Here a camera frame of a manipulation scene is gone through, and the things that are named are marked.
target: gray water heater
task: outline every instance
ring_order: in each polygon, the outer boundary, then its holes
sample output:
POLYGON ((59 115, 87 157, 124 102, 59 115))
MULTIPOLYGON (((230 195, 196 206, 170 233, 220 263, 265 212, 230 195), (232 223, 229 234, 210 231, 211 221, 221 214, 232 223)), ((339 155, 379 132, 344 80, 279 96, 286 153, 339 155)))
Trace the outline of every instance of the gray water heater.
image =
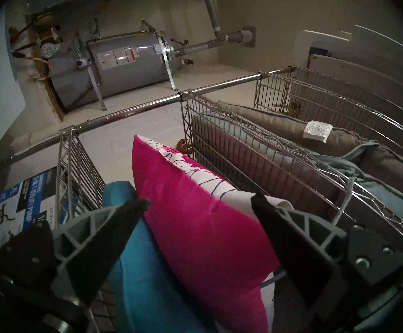
POLYGON ((142 31, 75 45, 61 43, 49 59, 52 84, 63 106, 73 110, 98 100, 92 75, 103 98, 168 80, 165 55, 170 70, 175 68, 175 52, 168 40, 166 33, 142 31))

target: tan cushion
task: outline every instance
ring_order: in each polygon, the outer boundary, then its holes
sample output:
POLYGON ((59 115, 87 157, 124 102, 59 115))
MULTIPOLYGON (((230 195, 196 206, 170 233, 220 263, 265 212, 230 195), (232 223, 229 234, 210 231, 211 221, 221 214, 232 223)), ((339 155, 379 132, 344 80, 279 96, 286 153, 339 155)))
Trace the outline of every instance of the tan cushion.
POLYGON ((263 190, 270 196, 289 200, 296 210, 326 216, 329 204, 300 183, 308 184, 324 197, 335 195, 337 187, 324 182, 318 173, 282 152, 276 153, 275 146, 265 146, 238 124, 209 114, 194 114, 191 126, 192 148, 198 163, 240 190, 263 190))
POLYGON ((387 147, 367 147, 359 168, 403 193, 403 157, 387 147))
POLYGON ((342 157, 356 146, 368 141, 355 132, 334 127, 326 143, 323 143, 315 139, 303 138, 306 123, 301 120, 279 113, 233 105, 222 101, 219 101, 218 104, 277 136, 322 155, 342 157))

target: teal pillow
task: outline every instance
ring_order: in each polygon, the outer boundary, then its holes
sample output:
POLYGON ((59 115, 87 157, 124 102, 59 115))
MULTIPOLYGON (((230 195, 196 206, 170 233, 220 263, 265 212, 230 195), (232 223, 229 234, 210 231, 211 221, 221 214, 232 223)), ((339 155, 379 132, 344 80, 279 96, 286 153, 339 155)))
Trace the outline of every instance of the teal pillow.
MULTIPOLYGON (((103 206, 137 197, 128 181, 108 184, 103 206)), ((187 294, 166 264, 144 219, 135 227, 109 274, 117 332, 217 332, 214 321, 187 294)))

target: care label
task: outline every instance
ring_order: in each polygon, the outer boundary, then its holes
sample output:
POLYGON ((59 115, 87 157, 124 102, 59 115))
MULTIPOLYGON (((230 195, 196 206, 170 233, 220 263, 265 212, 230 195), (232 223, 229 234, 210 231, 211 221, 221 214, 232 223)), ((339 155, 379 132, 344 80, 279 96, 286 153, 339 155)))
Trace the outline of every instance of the care label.
POLYGON ((326 143, 331 130, 331 124, 325 124, 322 122, 311 120, 310 122, 308 122, 308 124, 306 124, 305 130, 303 131, 303 138, 316 139, 318 141, 326 143))
POLYGON ((140 58, 140 50, 126 46, 124 48, 108 50, 97 54, 101 69, 106 70, 120 65, 135 62, 136 58, 140 58))

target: bolt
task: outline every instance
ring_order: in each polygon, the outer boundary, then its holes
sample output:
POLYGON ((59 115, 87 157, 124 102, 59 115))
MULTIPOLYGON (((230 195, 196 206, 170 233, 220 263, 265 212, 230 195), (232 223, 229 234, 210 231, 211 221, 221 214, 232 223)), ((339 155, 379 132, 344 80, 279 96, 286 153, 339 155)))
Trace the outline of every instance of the bolt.
POLYGON ((382 248, 382 252, 389 254, 389 255, 393 255, 394 249, 392 249, 391 247, 385 246, 384 248, 382 248))
POLYGON ((367 258, 364 258, 364 257, 357 258, 355 260, 355 264, 365 266, 366 268, 369 268, 371 266, 371 263, 369 262, 369 260, 367 258))

